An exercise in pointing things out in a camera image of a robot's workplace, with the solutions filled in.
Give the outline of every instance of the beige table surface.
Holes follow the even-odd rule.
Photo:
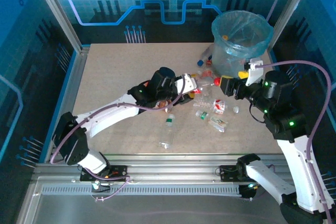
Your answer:
[[[79,87],[74,114],[89,112],[110,103],[131,87],[148,80],[161,66],[177,76],[199,70],[199,55],[209,43],[173,44],[92,44]],[[268,55],[263,55],[269,63]],[[252,119],[249,102],[235,101],[213,87],[213,97],[238,104],[240,112],[223,115],[228,122],[225,133],[216,131],[195,116],[193,102],[174,107],[174,143],[168,150],[159,146],[167,114],[144,112],[127,118],[97,134],[89,146],[104,154],[138,153],[280,153],[277,142],[263,124]],[[252,109],[262,120],[262,113]]]

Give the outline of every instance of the robotic arm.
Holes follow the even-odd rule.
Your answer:
[[[227,79],[222,77],[220,88],[227,96],[235,99],[247,99],[264,114],[267,129],[277,140],[290,169],[295,187],[280,179],[265,166],[255,154],[238,159],[238,178],[251,178],[268,191],[280,205],[288,223],[322,223],[326,213],[321,202],[318,186],[308,166],[306,146],[309,129],[305,116],[291,104],[292,83],[289,77],[280,71],[270,71],[261,80],[262,61],[253,60],[246,68],[247,79]],[[311,161],[325,196],[328,209],[334,208],[334,202],[328,193],[317,162],[311,151]]]
[[[53,135],[54,143],[68,165],[78,164],[98,176],[108,176],[109,162],[101,153],[88,148],[88,140],[123,119],[153,109],[160,101],[174,100],[173,105],[186,103],[191,100],[188,93],[196,88],[189,74],[176,77],[171,69],[162,67],[151,80],[131,88],[104,107],[78,116],[63,114]],[[70,131],[73,132],[64,141]]]

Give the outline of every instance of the transparent bin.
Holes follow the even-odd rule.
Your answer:
[[[246,59],[261,56],[273,36],[273,28],[261,15],[232,10],[212,23],[215,47],[212,56],[218,75],[238,77]]]

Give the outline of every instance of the glass panel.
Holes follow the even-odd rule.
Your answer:
[[[336,79],[336,8],[335,0],[301,0],[279,40],[274,46],[278,61],[310,60],[323,66],[333,83]],[[313,67],[297,66],[290,73],[299,78],[294,95],[309,123],[313,127],[325,99],[325,78]],[[332,92],[328,112],[324,115],[313,141],[315,155],[320,161],[321,173],[331,169],[335,172],[336,145],[336,93]]]
[[[248,10],[269,17],[274,25],[286,1],[60,0],[83,44],[211,42],[211,22],[219,13]],[[132,32],[145,32],[145,39],[129,36]]]
[[[15,223],[73,49],[45,0],[0,7],[0,209]]]

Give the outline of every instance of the blue bottle cap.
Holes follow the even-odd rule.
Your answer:
[[[199,67],[201,67],[203,64],[204,64],[204,62],[203,62],[202,60],[199,60],[199,61],[197,62],[197,65],[198,65]]]

